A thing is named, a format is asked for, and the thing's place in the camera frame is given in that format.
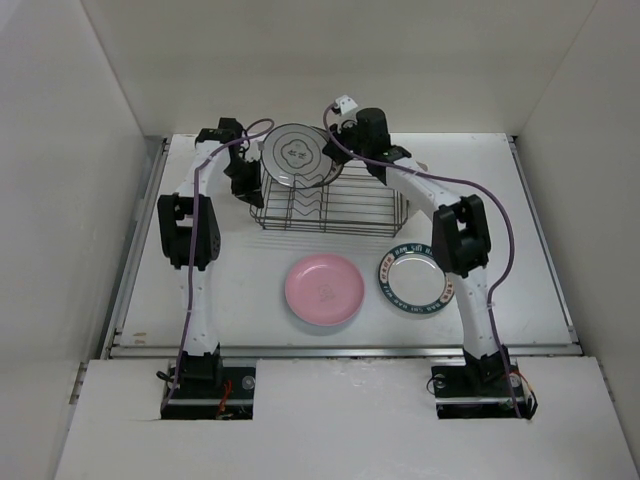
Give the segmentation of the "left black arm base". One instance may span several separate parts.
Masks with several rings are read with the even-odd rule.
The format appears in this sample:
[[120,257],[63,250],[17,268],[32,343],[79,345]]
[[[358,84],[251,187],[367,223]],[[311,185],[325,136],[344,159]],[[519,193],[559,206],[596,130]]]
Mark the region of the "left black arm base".
[[252,420],[256,368],[227,366],[215,373],[190,375],[183,368],[162,420]]

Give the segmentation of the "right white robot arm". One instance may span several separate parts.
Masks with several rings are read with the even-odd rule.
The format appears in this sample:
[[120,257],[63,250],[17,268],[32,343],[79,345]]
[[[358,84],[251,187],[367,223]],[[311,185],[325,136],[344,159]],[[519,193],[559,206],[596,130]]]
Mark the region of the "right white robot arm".
[[334,102],[323,113],[329,136],[324,152],[342,164],[363,161],[370,175],[403,195],[431,219],[431,251],[452,281],[463,327],[462,366],[436,371],[450,396],[487,396],[504,375],[502,344],[492,312],[493,288],[487,285],[491,239],[481,197],[460,196],[452,183],[484,187],[462,179],[426,172],[405,148],[392,143],[385,113],[379,108],[358,110]]

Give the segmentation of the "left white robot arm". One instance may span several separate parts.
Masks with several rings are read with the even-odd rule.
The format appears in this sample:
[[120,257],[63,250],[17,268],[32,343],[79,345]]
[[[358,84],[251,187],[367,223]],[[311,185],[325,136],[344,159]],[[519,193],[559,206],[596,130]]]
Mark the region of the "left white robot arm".
[[222,117],[217,127],[202,129],[194,140],[195,159],[185,179],[175,192],[158,197],[161,248],[179,275],[185,309],[166,400],[189,388],[209,397],[223,387],[224,373],[218,367],[220,339],[211,300],[213,266],[222,242],[211,188],[224,175],[236,199],[255,207],[264,205],[260,164],[246,159],[254,138],[234,118]]

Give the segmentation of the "patterned ceramic plate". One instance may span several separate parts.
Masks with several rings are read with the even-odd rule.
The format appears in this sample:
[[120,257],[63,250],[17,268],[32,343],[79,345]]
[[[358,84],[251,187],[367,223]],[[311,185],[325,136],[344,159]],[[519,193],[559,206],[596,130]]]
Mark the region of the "patterned ceramic plate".
[[454,299],[454,286],[435,261],[432,248],[423,243],[403,243],[381,258],[377,269],[379,289],[394,308],[412,316],[432,316]]
[[312,188],[330,174],[333,161],[323,153],[328,136],[298,123],[279,125],[262,141],[261,161],[278,184],[294,189]]

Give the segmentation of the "pink plastic plate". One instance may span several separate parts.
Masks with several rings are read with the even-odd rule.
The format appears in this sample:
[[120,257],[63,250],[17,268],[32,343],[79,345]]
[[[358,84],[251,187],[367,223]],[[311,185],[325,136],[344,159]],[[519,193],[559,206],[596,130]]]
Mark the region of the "pink plastic plate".
[[365,299],[359,268],[337,254],[314,254],[289,271],[284,294],[291,311],[303,322],[319,327],[342,325],[354,318]]

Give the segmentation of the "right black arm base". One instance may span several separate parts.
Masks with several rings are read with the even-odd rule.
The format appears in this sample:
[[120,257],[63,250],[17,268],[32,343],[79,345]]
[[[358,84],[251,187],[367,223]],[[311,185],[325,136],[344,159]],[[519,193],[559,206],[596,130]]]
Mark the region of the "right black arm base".
[[435,397],[440,420],[525,419],[537,413],[539,402],[531,385],[516,364],[509,380],[501,372],[497,380],[473,386],[463,365],[436,364],[431,367],[427,390]]

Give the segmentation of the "grey wire dish rack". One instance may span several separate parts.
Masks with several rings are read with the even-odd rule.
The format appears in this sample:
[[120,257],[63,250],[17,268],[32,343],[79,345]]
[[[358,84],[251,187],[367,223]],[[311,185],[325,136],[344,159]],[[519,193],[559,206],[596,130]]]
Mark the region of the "grey wire dish rack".
[[262,177],[264,205],[249,212],[265,230],[394,237],[409,218],[409,202],[351,161],[324,180],[287,186]]

